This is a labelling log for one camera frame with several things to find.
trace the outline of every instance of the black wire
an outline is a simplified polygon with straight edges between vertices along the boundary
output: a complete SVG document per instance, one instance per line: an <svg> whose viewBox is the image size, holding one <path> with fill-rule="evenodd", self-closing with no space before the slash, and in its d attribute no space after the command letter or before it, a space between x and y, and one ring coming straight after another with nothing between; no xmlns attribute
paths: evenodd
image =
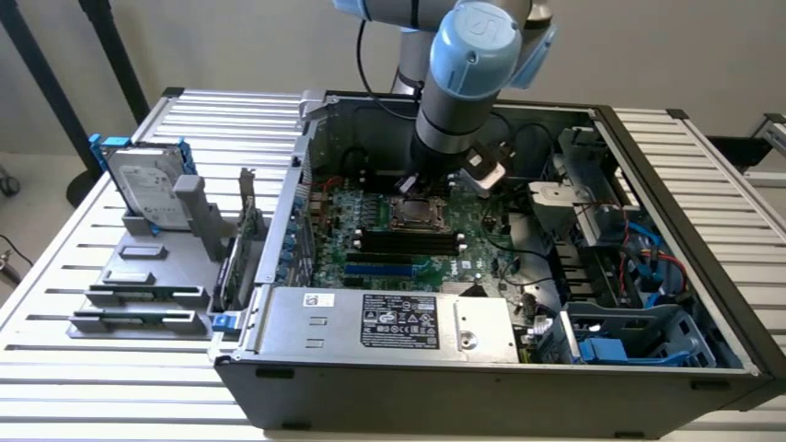
<svg viewBox="0 0 786 442"><path fill-rule="evenodd" d="M532 281L531 283L523 283L523 284L521 284L521 283L515 283L513 281L511 281L511 280L507 278L507 271L509 270L509 268L511 268L511 265L512 265L512 263L513 263L515 261L517 261L517 258L515 258L513 260L508 261L508 262L507 262L507 264L504 264L504 268L501 269L501 280L503 280L503 281L504 281L507 284L512 285L513 287L525 287L525 286L528 286L528 285L540 284L540 283L543 283L544 281L553 281L553 276L548 276L548 277L545 277L545 278L540 278L540 279L537 279L537 280Z"/></svg>
<svg viewBox="0 0 786 442"><path fill-rule="evenodd" d="M513 143L513 125L511 124L511 121L507 119L507 117L504 115L501 115L499 112L496 112L495 110L492 110L488 115L493 115L496 118L499 118L501 120L501 122L504 123L504 126L507 127L507 140Z"/></svg>
<svg viewBox="0 0 786 442"><path fill-rule="evenodd" d="M389 92L391 94L393 93L395 80L397 80L397 69L395 70L395 74L392 75L391 89L388 90L388 92Z"/></svg>
<svg viewBox="0 0 786 442"><path fill-rule="evenodd" d="M361 145L351 145L348 148L344 149L341 153L341 158L339 159L339 173L347 174L347 160L348 156L353 152L360 152L363 154L363 160L367 161L368 158L368 151Z"/></svg>
<svg viewBox="0 0 786 442"><path fill-rule="evenodd" d="M29 264L29 266L32 267L32 266L33 266L33 262L32 262L32 261L29 261L29 258L26 258L26 257L24 256L24 253L21 253L21 252L20 252L20 250L16 248L16 246L14 246L14 245L13 245L13 243L10 242L10 239L8 239L8 237L6 237L5 235L0 235L0 238L2 238L2 239L5 240L5 242L8 243L8 245L10 246L10 248L13 249L14 253L16 253L17 255L20 255L20 258L22 258L22 259L26 261L26 263Z"/></svg>
<svg viewBox="0 0 786 442"><path fill-rule="evenodd" d="M363 82L363 87L365 88L365 93L368 97L373 100L373 102L379 105L379 107L388 112L395 118L400 118L401 120L408 120L411 122L415 121L415 117L408 117L407 115L401 115L400 113L395 112L388 108L375 93L371 91L371 86L368 85L368 80L365 79L365 71L363 70L363 61L361 61L361 41L363 41L363 34L365 32L365 20L361 20L360 27L357 29L357 41L355 42L355 61L357 62L357 73L360 74L360 81Z"/></svg>
<svg viewBox="0 0 786 442"><path fill-rule="evenodd" d="M488 202L488 206L485 208L485 210L483 211L483 215L480 216L480 222L483 223L483 219L488 216L488 213L491 212L491 206L493 205L492 202ZM524 253L532 256L536 256L537 258L540 258L541 260L544 260L545 262L548 262L548 256L545 256L543 253L533 251L533 250L525 250L525 249L515 249L512 247L505 247L503 246L500 243L497 243L493 239L491 239L488 237L488 233L485 232L485 229L483 228L483 226L480 226L480 232L483 233L483 239L487 241L488 244L491 244L491 246L493 246L496 249L499 250L504 250L504 251L509 251L512 253Z"/></svg>
<svg viewBox="0 0 786 442"><path fill-rule="evenodd" d="M516 131L513 132L513 136L512 136L512 140L513 142L517 139L517 135L521 133L521 131L524 129L527 129L528 127L536 127L537 129L540 129L544 134L548 137L548 151L551 153L551 155L553 155L555 151L553 151L553 144L556 143L556 138L553 137L553 134L551 133L551 131L548 130L547 126L539 122L525 122L524 124L521 124Z"/></svg>

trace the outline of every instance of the black ram slot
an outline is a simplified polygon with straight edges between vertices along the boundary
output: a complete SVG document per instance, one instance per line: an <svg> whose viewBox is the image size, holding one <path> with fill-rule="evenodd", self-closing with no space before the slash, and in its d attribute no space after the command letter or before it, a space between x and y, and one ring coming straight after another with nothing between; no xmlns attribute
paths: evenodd
<svg viewBox="0 0 786 442"><path fill-rule="evenodd" d="M401 255L457 255L452 233L369 232L360 238L361 251Z"/></svg>
<svg viewBox="0 0 786 442"><path fill-rule="evenodd" d="M347 262L371 262L372 264L412 264L412 258L404 255L348 253Z"/></svg>

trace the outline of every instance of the blue drive bracket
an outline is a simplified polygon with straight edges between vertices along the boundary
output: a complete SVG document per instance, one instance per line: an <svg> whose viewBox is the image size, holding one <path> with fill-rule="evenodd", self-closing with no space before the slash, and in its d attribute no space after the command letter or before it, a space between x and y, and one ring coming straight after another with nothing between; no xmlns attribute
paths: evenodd
<svg viewBox="0 0 786 442"><path fill-rule="evenodd" d="M687 351L675 352L666 357L627 357L619 339L588 338L577 343L580 358L587 364L612 366L680 366L688 359Z"/></svg>
<svg viewBox="0 0 786 442"><path fill-rule="evenodd" d="M234 315L221 314L212 319L212 330L226 334L237 334L237 317Z"/></svg>

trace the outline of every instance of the white wall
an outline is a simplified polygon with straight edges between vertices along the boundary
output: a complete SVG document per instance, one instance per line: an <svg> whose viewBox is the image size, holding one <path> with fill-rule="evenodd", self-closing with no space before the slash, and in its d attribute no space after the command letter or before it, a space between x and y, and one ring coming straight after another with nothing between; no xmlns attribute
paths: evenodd
<svg viewBox="0 0 786 442"><path fill-rule="evenodd" d="M88 132L128 134L130 113L74 0L20 0ZM786 112L783 0L551 0L560 32L529 91L504 97L682 108L704 132L743 134ZM296 92L359 89L357 19L329 0L114 0L152 102L166 86ZM397 31L364 42L376 90L391 84ZM0 31L0 150L68 153L21 59Z"/></svg>

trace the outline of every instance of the power supply label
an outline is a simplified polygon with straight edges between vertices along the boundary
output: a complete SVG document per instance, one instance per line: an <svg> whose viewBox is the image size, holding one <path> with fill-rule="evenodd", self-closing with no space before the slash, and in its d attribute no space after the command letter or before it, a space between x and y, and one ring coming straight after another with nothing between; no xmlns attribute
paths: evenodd
<svg viewBox="0 0 786 442"><path fill-rule="evenodd" d="M363 295L360 343L365 347L439 350L436 298Z"/></svg>

